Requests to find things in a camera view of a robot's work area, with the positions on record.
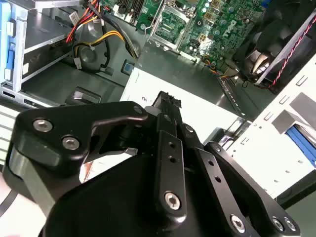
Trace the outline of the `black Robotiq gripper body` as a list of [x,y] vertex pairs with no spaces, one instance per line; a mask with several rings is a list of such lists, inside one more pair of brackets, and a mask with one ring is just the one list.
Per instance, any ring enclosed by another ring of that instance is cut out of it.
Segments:
[[165,231],[154,205],[153,159],[129,158],[64,195],[51,210],[45,237],[228,237],[206,182],[185,169],[187,217]]

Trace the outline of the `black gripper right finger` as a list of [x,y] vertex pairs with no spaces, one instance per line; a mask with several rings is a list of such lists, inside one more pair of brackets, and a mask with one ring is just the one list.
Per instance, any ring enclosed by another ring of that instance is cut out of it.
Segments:
[[172,98],[172,112],[184,143],[184,162],[196,174],[197,201],[214,227],[215,237],[299,237],[298,224],[222,147],[202,145],[195,130],[182,122],[181,101]]

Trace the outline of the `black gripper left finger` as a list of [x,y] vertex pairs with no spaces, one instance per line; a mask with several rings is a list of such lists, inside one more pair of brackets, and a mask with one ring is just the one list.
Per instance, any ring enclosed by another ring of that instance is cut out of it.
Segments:
[[69,219],[85,201],[94,205],[105,197],[104,178],[79,184],[81,166],[134,148],[136,161],[148,158],[155,165],[145,208],[153,208],[159,221],[179,225],[187,215],[180,108],[180,100],[161,91],[146,108],[121,101],[23,111],[5,160],[9,184],[36,202],[48,223]]

